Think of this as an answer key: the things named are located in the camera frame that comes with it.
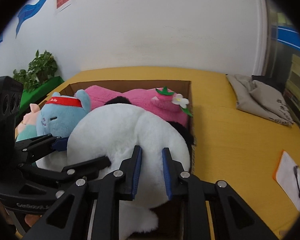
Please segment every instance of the white wall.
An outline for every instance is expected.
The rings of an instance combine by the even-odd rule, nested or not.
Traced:
[[[14,17],[0,43],[0,75],[52,52],[61,76],[114,66],[158,65],[251,75],[263,65],[260,0],[56,0],[26,20]]]

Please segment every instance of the yellow tabletop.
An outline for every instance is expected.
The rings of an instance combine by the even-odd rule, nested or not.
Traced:
[[[120,67],[82,71],[53,90],[93,80],[190,80],[195,175],[223,179],[279,237],[299,212],[272,173],[284,149],[300,166],[300,129],[286,127],[235,109],[235,94],[221,73],[172,67]]]

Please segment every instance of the gray fabric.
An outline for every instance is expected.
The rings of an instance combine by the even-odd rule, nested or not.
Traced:
[[[283,125],[293,121],[279,91],[251,77],[226,75],[237,96],[237,109]]]

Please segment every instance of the green leaf decoration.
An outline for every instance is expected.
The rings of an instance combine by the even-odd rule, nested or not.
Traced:
[[[54,77],[57,69],[58,65],[50,52],[45,50],[43,54],[39,54],[39,50],[37,50],[34,60],[28,65],[28,70],[21,69],[18,72],[15,69],[13,79],[23,83],[24,90],[31,92]]]
[[[171,96],[171,95],[174,94],[174,92],[169,92],[167,87],[164,87],[164,88],[162,89],[162,91],[159,90],[159,89],[157,89],[157,88],[156,88],[155,90],[156,90],[159,94],[165,95],[165,96]]]
[[[181,106],[180,106],[180,108],[181,108],[181,110],[182,110],[184,113],[186,113],[187,115],[189,115],[189,116],[192,117],[192,114],[190,113],[190,111],[189,111],[188,108],[182,108]]]

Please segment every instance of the pink plush pillow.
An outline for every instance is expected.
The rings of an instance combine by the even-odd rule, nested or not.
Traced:
[[[91,110],[103,106],[113,98],[122,96],[129,99],[133,105],[142,107],[165,121],[178,122],[187,127],[188,115],[181,110],[179,105],[172,103],[173,95],[162,95],[155,89],[133,89],[120,93],[99,86],[88,87],[85,91],[91,99]]]

